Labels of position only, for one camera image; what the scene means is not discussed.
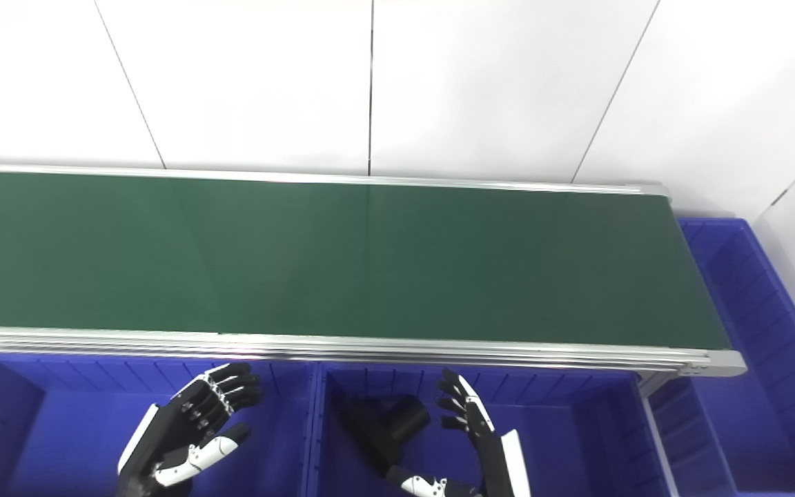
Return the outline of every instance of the white object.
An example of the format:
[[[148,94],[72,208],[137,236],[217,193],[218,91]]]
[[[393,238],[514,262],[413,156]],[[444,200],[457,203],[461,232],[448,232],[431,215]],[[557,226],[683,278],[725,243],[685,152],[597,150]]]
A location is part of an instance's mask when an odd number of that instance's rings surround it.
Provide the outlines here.
[[[570,182],[654,6],[376,0],[373,175]]]
[[[133,431],[133,435],[130,435],[130,440],[127,441],[127,445],[124,446],[122,455],[119,457],[119,473],[121,469],[124,468],[124,465],[126,465],[127,460],[130,459],[130,455],[133,454],[133,449],[136,449],[139,439],[143,437],[143,433],[149,428],[149,422],[152,422],[152,419],[155,418],[155,414],[157,413],[157,405],[152,404],[149,406],[149,409],[146,410],[146,414],[144,414],[143,418],[139,421],[136,430]]]
[[[660,2],[575,180],[754,220],[793,179],[795,2]]]
[[[154,474],[155,481],[161,484],[162,487],[176,485],[181,481],[195,477],[198,473],[213,466],[218,460],[229,456],[235,449],[237,449],[236,441],[228,437],[216,437],[201,449],[190,445],[186,462],[173,468],[159,469]]]
[[[168,168],[366,174],[369,0],[98,0]]]
[[[0,163],[161,167],[94,2],[0,0]]]

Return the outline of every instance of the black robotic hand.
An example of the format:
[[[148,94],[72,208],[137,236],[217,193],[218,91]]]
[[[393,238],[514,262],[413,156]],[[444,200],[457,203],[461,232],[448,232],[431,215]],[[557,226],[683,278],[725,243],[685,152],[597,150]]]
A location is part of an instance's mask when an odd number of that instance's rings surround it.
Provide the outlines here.
[[[516,430],[495,434],[492,420],[471,385],[454,371],[444,369],[438,388],[446,394],[438,406],[453,416],[442,416],[444,428],[465,431],[480,460],[483,485],[476,489],[462,482],[420,475],[392,466],[386,478],[417,497],[529,497],[527,467]]]
[[[165,406],[150,406],[119,459],[116,497],[189,495],[192,477],[235,450],[250,428],[239,422],[217,432],[261,398],[259,376],[233,362],[198,375]]]

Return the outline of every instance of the black plastic part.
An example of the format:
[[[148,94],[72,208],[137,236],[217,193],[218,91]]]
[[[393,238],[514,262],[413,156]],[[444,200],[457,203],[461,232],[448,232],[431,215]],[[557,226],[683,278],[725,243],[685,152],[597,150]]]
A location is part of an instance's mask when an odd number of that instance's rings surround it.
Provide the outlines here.
[[[231,440],[240,445],[241,442],[247,440],[247,437],[250,436],[250,427],[247,427],[245,422],[236,422],[236,424],[227,428],[226,431],[223,431],[220,436],[231,438]]]
[[[423,428],[428,427],[431,416],[419,399],[406,396],[382,415],[381,421],[392,440],[403,445]]]
[[[370,400],[349,400],[340,420],[343,428],[362,450],[373,471],[385,478],[389,469],[404,457],[403,444],[431,422],[419,399],[402,397],[380,415],[381,405]]]

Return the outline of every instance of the blue plastic bin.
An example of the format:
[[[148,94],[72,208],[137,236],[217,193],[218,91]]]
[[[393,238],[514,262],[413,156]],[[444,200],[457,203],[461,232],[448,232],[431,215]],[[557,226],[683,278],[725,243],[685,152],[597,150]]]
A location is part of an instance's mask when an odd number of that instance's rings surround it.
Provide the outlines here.
[[[0,497],[112,497],[117,461],[149,404],[205,360],[0,355]],[[297,497],[306,491],[317,364],[253,362],[266,396],[230,422],[251,438],[195,479],[193,497]]]
[[[681,220],[748,374],[651,397],[684,497],[795,494],[795,308],[747,223]]]
[[[480,466],[461,431],[440,427],[436,380],[441,369],[411,365],[326,365],[319,414],[317,489],[309,497],[406,497],[363,462],[338,419],[347,398],[411,394],[432,423],[404,448],[414,471],[480,484]],[[665,479],[640,403],[625,372],[458,368],[482,396],[499,432],[516,428],[529,483],[540,497],[666,497]]]

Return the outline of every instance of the robot finger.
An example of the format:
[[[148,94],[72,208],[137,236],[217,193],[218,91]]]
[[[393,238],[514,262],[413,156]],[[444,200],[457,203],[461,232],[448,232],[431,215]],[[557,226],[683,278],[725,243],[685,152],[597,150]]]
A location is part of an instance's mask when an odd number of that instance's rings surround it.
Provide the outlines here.
[[[458,402],[460,403],[464,402],[464,394],[461,392],[461,390],[459,390],[458,387],[456,387],[451,382],[444,380],[444,378],[438,380],[438,389],[441,392],[447,394],[448,396],[455,397],[455,399],[457,399]]]
[[[460,374],[458,374],[455,371],[452,371],[449,368],[444,368],[444,371],[442,371],[441,374],[444,375],[444,380],[446,380],[447,383],[452,384],[452,386],[455,387],[455,390],[458,391],[458,394],[460,394],[460,396],[465,397],[468,396],[468,394],[470,394],[470,392],[468,391],[470,385],[466,380],[464,380],[464,378],[462,378]]]
[[[226,392],[226,401],[234,410],[255,406],[262,399],[262,387],[238,387],[230,392]]]
[[[441,428],[447,430],[468,431],[468,422],[464,418],[452,418],[452,416],[441,416]]]
[[[190,409],[186,410],[186,412],[189,415],[189,420],[195,421],[199,418],[210,418],[218,410],[225,410],[225,406],[223,402],[220,402],[219,396],[208,388],[208,396],[198,404],[190,406]]]
[[[447,409],[459,416],[464,417],[464,415],[466,415],[466,409],[464,409],[464,406],[458,402],[458,399],[455,399],[455,397],[440,397],[435,400],[435,403],[438,404],[439,408]]]
[[[208,382],[203,380],[195,380],[187,384],[182,390],[173,396],[181,404],[181,409],[184,411],[192,409],[199,403],[202,403],[210,394],[210,386]]]
[[[226,421],[229,421],[230,416],[225,409],[217,409],[210,416],[199,419],[196,427],[204,433],[217,432],[226,424]]]
[[[217,386],[220,387],[220,389],[224,392],[229,392],[238,387],[256,387],[259,386],[259,375],[247,373],[239,376],[229,377],[226,380],[217,383]]]
[[[223,364],[222,366],[205,372],[207,372],[208,377],[210,377],[212,381],[221,383],[227,380],[227,378],[249,374],[250,365],[248,362],[229,362],[229,364]]]

